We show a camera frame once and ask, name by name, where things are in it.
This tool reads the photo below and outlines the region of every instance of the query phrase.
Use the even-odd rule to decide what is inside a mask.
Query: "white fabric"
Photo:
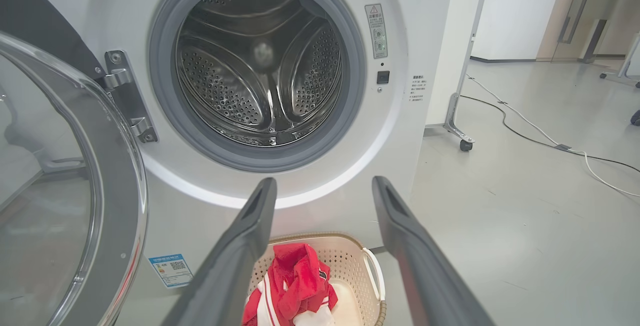
[[[322,305],[318,308],[318,312],[306,310],[301,314],[295,315],[293,324],[295,326],[336,326],[334,315],[329,310],[329,297],[325,297],[322,300]]]
[[[269,274],[258,283],[258,291],[260,291],[260,300],[258,301],[258,326],[281,326],[272,304],[271,287],[269,284]],[[295,326],[336,326],[334,315],[329,310],[329,297],[322,300],[322,305],[318,308],[318,312],[306,310],[301,314],[293,317]]]
[[[281,326],[274,310],[271,298],[269,274],[265,275],[262,282],[258,283],[260,300],[258,301],[258,326]]]

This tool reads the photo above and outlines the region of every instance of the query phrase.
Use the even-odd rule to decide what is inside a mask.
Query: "white plastic basket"
[[[309,244],[318,258],[331,268],[329,283],[338,295],[338,303],[331,312],[336,326],[382,326],[387,303],[385,281],[378,260],[360,242],[345,234],[325,232],[272,239],[253,267],[249,294],[272,264],[274,245],[287,243]]]

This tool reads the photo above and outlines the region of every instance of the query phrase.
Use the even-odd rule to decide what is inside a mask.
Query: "white cable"
[[[482,83],[478,82],[475,78],[471,77],[468,73],[466,74],[466,76],[476,82],[476,84],[478,84],[478,86],[482,87],[485,91],[489,92],[493,97],[496,98],[496,100],[498,100],[500,103],[502,103],[503,105],[505,105],[508,109],[516,112],[522,119],[525,120],[525,122],[529,123],[530,125],[532,125],[535,129],[537,129],[541,134],[543,134],[547,139],[549,139],[549,141],[553,142],[556,146],[558,146],[560,143],[554,141],[551,137],[549,137],[549,135],[547,135],[544,131],[542,131],[542,129],[540,129],[540,127],[538,127],[537,125],[534,125],[533,123],[530,122],[530,120],[526,119],[522,113],[516,111],[513,107],[509,106],[505,101],[503,101],[500,97],[498,97],[498,95],[496,95],[496,93],[493,93],[492,91],[489,91],[485,86],[482,85]],[[628,194],[630,196],[635,196],[635,197],[640,197],[640,194],[635,194],[635,193],[631,193],[631,192],[627,192],[623,189],[619,189],[617,187],[615,187],[612,184],[607,183],[605,180],[603,180],[602,178],[600,178],[600,176],[596,175],[596,173],[592,170],[592,167],[589,165],[589,157],[587,156],[587,153],[585,151],[574,151],[572,149],[567,149],[569,150],[569,152],[574,152],[574,153],[582,153],[584,155],[584,161],[587,164],[587,168],[589,169],[589,172],[594,175],[595,178],[597,178],[600,182],[602,182],[605,185],[608,185],[608,187],[611,187],[612,189],[615,189],[618,192],[622,192],[624,194]]]
[[[485,91],[491,93],[492,96],[494,96],[496,98],[496,100],[499,100],[500,103],[502,103],[503,105],[505,105],[508,109],[516,112],[518,114],[518,116],[520,116],[520,118],[524,119],[525,122],[529,123],[530,125],[532,125],[535,129],[538,130],[538,132],[540,132],[543,136],[546,137],[546,139],[549,139],[549,141],[553,142],[553,144],[555,144],[556,146],[559,144],[558,142],[554,141],[553,138],[549,137],[548,134],[546,134],[542,129],[540,129],[540,127],[538,127],[537,125],[534,125],[533,123],[531,123],[530,120],[526,119],[525,116],[522,116],[522,113],[516,111],[512,106],[509,105],[509,103],[506,103],[505,101],[503,101],[500,97],[498,97],[498,95],[496,95],[496,93],[493,93],[492,91],[489,91],[485,86],[482,85],[482,83],[478,82],[475,78],[471,77],[468,73],[466,73],[466,76],[469,77],[470,80],[476,82],[478,84],[478,86],[482,87]]]
[[[598,178],[598,180],[602,183],[604,183],[605,185],[608,185],[608,187],[611,187],[612,189],[615,189],[616,191],[622,192],[622,193],[626,193],[630,196],[636,196],[636,197],[640,197],[640,194],[635,194],[635,193],[631,193],[631,192],[626,192],[623,189],[619,189],[617,187],[615,187],[614,185],[608,184],[605,180],[603,180],[602,178],[600,178],[598,175],[596,175],[596,173],[592,170],[592,167],[589,166],[589,157],[587,157],[587,153],[585,151],[574,151],[569,149],[570,152],[574,152],[574,153],[582,153],[584,155],[584,161],[587,164],[587,168],[589,169],[589,172],[594,175],[595,178]]]

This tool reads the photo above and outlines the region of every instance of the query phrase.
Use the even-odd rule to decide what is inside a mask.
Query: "washing machine door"
[[[0,32],[0,324],[112,324],[142,253],[146,191],[102,87]]]

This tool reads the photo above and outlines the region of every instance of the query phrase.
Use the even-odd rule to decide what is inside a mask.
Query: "door hinge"
[[[105,91],[125,116],[131,132],[142,143],[157,142],[149,113],[142,102],[133,71],[123,50],[104,54],[108,75],[104,76]]]

